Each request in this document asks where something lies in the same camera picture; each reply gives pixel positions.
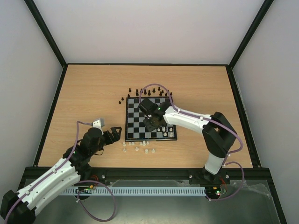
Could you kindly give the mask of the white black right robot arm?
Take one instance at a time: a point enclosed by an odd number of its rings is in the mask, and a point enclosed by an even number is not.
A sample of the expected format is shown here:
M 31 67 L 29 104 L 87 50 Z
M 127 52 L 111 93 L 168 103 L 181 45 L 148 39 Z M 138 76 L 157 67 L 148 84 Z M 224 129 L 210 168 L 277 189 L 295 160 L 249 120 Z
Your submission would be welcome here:
M 222 113 L 207 115 L 190 112 L 176 107 L 171 99 L 159 105 L 149 98 L 139 99 L 138 109 L 146 116 L 143 122 L 150 132 L 167 125 L 175 125 L 201 134 L 209 151 L 204 165 L 204 178 L 210 183 L 219 179 L 219 171 L 230 148 L 235 140 L 240 140 Z

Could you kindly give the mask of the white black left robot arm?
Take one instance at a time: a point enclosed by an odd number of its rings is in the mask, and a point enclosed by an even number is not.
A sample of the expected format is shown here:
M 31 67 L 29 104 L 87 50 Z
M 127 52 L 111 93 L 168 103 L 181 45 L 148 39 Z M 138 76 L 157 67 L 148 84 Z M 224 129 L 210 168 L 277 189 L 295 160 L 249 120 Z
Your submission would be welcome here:
M 3 196 L 0 215 L 4 222 L 32 224 L 42 209 L 70 186 L 100 185 L 97 179 L 90 178 L 89 161 L 105 146 L 119 141 L 121 131 L 121 127 L 112 127 L 110 131 L 91 127 L 82 139 L 76 138 L 74 145 L 42 176 L 17 192 L 10 190 Z

